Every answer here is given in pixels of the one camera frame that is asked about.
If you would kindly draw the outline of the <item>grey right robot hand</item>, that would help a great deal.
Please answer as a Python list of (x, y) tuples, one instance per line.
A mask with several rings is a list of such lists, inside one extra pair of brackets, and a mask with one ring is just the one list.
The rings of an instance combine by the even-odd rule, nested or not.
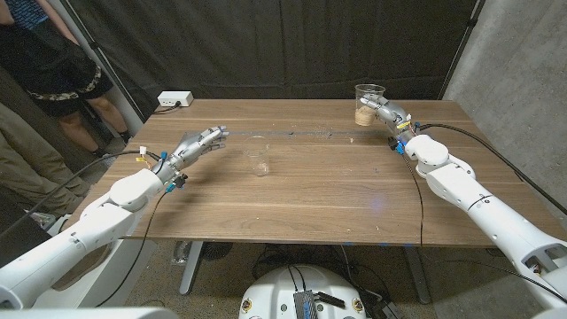
[(411, 115), (385, 97), (366, 94), (358, 99), (363, 106), (374, 111), (392, 132), (393, 136), (405, 145), (416, 133), (411, 128)]

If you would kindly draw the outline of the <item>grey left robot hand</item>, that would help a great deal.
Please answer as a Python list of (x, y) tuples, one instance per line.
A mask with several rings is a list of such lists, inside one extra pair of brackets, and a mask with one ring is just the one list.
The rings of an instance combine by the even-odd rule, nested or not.
[(175, 179), (186, 167), (195, 163), (201, 155), (224, 147), (222, 141), (229, 135), (225, 126), (212, 127), (190, 136), (186, 133), (177, 147), (156, 164), (152, 172), (163, 182)]

